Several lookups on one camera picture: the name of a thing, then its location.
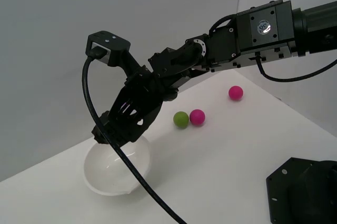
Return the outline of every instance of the ball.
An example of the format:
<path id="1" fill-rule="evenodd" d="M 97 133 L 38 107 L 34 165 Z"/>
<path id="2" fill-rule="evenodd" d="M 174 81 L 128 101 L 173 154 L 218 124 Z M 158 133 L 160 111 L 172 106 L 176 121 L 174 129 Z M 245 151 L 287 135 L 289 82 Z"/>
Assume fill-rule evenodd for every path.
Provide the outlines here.
<path id="1" fill-rule="evenodd" d="M 193 125 L 202 125 L 205 121 L 205 118 L 205 113 L 202 112 L 200 109 L 195 109 L 190 113 L 190 121 Z"/>
<path id="2" fill-rule="evenodd" d="M 182 111 L 175 113 L 173 122 L 179 128 L 186 128 L 189 124 L 189 115 Z"/>
<path id="3" fill-rule="evenodd" d="M 228 91 L 228 95 L 232 100 L 240 100 L 243 96 L 243 90 L 240 86 L 232 86 Z"/>

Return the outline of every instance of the white bowl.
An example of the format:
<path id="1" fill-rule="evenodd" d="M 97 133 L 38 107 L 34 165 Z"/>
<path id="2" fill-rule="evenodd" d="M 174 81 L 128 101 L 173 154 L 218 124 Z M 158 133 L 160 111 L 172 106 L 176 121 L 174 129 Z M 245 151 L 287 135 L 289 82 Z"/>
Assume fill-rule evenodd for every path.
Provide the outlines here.
<path id="1" fill-rule="evenodd" d="M 139 173 L 146 177 L 151 166 L 149 141 L 141 136 L 122 147 Z M 95 193 L 106 196 L 129 194 L 140 184 L 110 145 L 95 143 L 84 160 L 84 181 Z"/>

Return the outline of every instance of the gray wall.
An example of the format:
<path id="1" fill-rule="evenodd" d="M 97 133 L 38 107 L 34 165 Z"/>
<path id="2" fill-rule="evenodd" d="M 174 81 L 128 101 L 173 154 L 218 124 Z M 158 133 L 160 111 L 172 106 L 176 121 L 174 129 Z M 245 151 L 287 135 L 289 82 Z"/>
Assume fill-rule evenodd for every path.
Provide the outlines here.
<path id="1" fill-rule="evenodd" d="M 240 0 L 239 10 L 259 6 L 272 0 Z M 291 0 L 293 8 L 303 10 L 337 0 Z M 290 78 L 316 71 L 337 59 L 337 52 L 325 52 L 306 57 L 294 57 L 264 65 L 266 73 Z M 256 66 L 242 68 L 239 73 L 255 82 L 263 89 L 282 99 L 305 117 L 337 136 L 337 67 L 327 72 L 296 83 L 276 83 L 260 75 Z"/>
<path id="2" fill-rule="evenodd" d="M 124 37 L 144 64 L 154 52 L 207 32 L 235 13 L 237 2 L 0 0 L 0 180 L 91 136 L 81 90 L 88 34 L 104 29 Z M 93 64 L 89 84 L 99 113 L 111 107 L 124 79 L 121 69 Z"/>

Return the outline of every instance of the magenta ball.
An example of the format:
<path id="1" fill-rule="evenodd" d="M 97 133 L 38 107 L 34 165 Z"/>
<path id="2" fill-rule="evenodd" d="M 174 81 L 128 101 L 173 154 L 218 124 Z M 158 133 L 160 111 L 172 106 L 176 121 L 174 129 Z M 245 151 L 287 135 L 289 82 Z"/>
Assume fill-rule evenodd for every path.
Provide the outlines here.
<path id="1" fill-rule="evenodd" d="M 190 113 L 190 121 L 193 125 L 202 125 L 205 121 L 205 118 L 205 113 L 202 112 L 200 109 L 195 109 Z"/>
<path id="2" fill-rule="evenodd" d="M 240 86 L 232 86 L 228 91 L 228 95 L 232 100 L 240 100 L 243 96 L 243 90 Z"/>

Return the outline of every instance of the white table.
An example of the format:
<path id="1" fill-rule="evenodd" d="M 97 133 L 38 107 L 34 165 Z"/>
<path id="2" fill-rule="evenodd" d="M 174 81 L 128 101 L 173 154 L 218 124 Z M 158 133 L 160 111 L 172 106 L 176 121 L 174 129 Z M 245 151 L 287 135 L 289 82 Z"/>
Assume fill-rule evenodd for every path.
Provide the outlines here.
<path id="1" fill-rule="evenodd" d="M 242 101 L 228 99 L 232 85 L 242 86 Z M 195 108 L 206 124 L 176 129 L 174 113 Z M 232 70 L 165 103 L 145 136 L 154 154 L 147 180 L 187 223 L 270 223 L 269 174 L 290 157 L 337 160 L 335 137 Z M 92 144 L 1 182 L 0 223 L 174 223 L 143 188 L 118 197 L 91 192 L 82 164 Z"/>

